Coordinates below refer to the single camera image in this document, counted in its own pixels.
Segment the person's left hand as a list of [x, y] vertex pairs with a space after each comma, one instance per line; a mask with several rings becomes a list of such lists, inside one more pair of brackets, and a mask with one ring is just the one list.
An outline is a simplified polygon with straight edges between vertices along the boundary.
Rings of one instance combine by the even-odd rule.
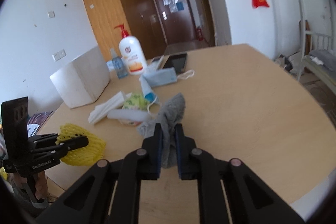
[[[20, 188], [24, 189], [24, 184], [27, 183], [27, 179], [24, 177], [19, 176], [17, 173], [12, 175], [12, 178], [15, 182], [15, 185]], [[35, 196], [39, 199], [45, 199], [48, 197], [48, 186], [47, 186], [47, 180], [46, 180], [46, 174], [45, 171], [42, 171], [38, 173], [38, 178], [35, 179]]]

